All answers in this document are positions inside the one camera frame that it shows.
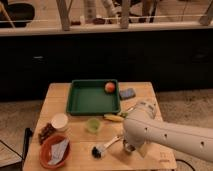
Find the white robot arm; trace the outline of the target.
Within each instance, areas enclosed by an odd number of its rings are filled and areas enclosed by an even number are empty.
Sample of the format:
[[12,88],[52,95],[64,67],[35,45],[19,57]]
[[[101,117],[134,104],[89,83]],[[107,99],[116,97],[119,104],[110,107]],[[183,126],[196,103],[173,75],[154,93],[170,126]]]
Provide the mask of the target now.
[[179,125],[156,119],[156,105],[139,101],[123,121],[124,140],[134,148],[145,141],[213,162],[213,129]]

